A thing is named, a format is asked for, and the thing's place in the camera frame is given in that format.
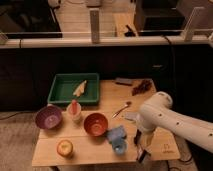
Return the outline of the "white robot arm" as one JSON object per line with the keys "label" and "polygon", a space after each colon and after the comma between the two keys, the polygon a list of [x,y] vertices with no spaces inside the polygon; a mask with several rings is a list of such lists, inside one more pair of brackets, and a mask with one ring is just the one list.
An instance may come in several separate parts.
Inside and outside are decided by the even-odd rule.
{"label": "white robot arm", "polygon": [[177,113],[172,105],[169,94],[155,93],[140,106],[137,128],[142,133],[152,133],[161,127],[213,153],[213,123]]}

